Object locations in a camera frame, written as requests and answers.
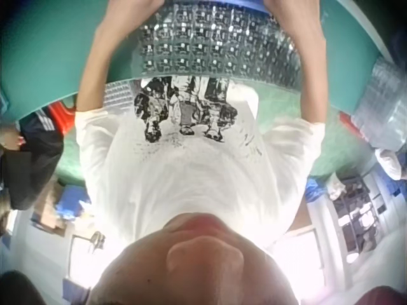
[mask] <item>person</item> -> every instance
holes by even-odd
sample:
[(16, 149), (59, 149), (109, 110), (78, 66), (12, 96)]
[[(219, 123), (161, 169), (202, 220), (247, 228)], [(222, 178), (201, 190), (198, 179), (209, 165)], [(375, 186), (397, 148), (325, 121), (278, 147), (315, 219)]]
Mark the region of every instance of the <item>person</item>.
[(86, 187), (105, 246), (119, 252), (88, 304), (296, 304), (263, 249), (292, 223), (321, 153), (328, 77), (319, 0), (264, 1), (303, 75), (301, 118), (265, 134), (251, 112), (255, 91), (232, 79), (156, 78), (129, 113), (103, 109), (112, 54), (163, 4), (110, 0), (79, 87)]
[(15, 125), (0, 126), (0, 236), (11, 210), (28, 210), (51, 179), (64, 151), (64, 136), (45, 107)]
[(2, 305), (46, 305), (34, 284), (19, 271), (0, 275), (0, 292)]
[(403, 168), (394, 151), (388, 149), (375, 149), (377, 162), (386, 174), (393, 180), (407, 180), (407, 168)]

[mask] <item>light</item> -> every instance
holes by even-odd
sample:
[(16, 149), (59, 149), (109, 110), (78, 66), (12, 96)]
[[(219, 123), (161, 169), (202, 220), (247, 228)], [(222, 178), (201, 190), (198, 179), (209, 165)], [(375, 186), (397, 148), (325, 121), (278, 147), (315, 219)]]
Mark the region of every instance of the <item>light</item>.
[(13, 234), (17, 214), (18, 214), (18, 210), (12, 210), (8, 214), (6, 230), (7, 230), (7, 232), (9, 232), (10, 235)]
[(372, 224), (375, 223), (373, 213), (370, 211), (366, 214), (363, 214), (363, 216), (361, 217), (361, 222), (363, 227), (370, 227)]
[(346, 261), (347, 261), (348, 264), (351, 264), (351, 263), (353, 263), (354, 261), (356, 261), (358, 257), (359, 257), (359, 253), (357, 253), (357, 252), (349, 253), (349, 254), (346, 256)]
[(339, 226), (343, 227), (346, 226), (350, 222), (349, 215), (342, 216), (338, 219)]
[(316, 296), (325, 286), (324, 270), (314, 231), (277, 242), (273, 257), (298, 299)]
[(89, 240), (75, 236), (69, 256), (69, 277), (84, 288), (94, 287), (116, 253), (95, 249)]
[(371, 204), (370, 203), (365, 203), (363, 207), (361, 208), (361, 214), (365, 214), (368, 210), (370, 210)]

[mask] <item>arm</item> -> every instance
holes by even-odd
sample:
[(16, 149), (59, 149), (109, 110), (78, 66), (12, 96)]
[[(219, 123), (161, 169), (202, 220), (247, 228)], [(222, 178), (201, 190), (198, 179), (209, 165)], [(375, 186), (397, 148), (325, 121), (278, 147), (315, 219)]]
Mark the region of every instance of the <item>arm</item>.
[(301, 117), (325, 123), (328, 111), (326, 41), (320, 0), (265, 0), (265, 6), (296, 45), (302, 68)]
[(276, 176), (276, 236), (292, 224), (307, 177), (321, 153), (328, 108), (326, 43), (319, 21), (319, 0), (264, 0), (294, 41), (301, 58), (301, 117), (277, 120), (264, 134), (268, 159)]
[(106, 15), (98, 26), (79, 87), (77, 111), (103, 106), (107, 71), (114, 51), (164, 0), (110, 0)]
[(103, 106), (111, 57), (120, 43), (161, 5), (163, 0), (109, 0), (98, 26), (76, 103), (76, 140), (89, 196), (95, 200), (101, 170), (119, 126), (119, 117)]

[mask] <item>hand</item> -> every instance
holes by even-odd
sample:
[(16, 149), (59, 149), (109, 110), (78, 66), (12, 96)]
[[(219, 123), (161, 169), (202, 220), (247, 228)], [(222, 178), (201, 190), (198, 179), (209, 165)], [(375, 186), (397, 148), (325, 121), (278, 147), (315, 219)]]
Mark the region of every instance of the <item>hand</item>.
[(105, 17), (99, 26), (115, 43), (120, 43), (136, 30), (165, 0), (109, 0)]
[(0, 127), (0, 144), (9, 151), (19, 151), (20, 133), (14, 126)]
[(321, 38), (324, 40), (319, 1), (264, 0), (264, 4), (294, 43), (298, 44)]

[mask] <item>blue object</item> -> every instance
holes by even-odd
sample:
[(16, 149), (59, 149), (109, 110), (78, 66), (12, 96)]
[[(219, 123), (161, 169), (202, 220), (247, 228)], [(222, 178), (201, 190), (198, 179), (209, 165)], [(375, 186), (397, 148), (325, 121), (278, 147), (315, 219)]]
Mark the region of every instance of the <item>blue object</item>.
[(307, 203), (313, 202), (326, 194), (325, 186), (321, 186), (314, 178), (308, 178), (305, 186), (305, 199)]
[(234, 4), (269, 14), (268, 10), (263, 5), (263, 0), (209, 0), (209, 2)]
[(65, 220), (73, 220), (81, 215), (81, 202), (90, 204), (86, 189), (80, 186), (65, 186), (64, 193), (56, 206), (57, 214)]

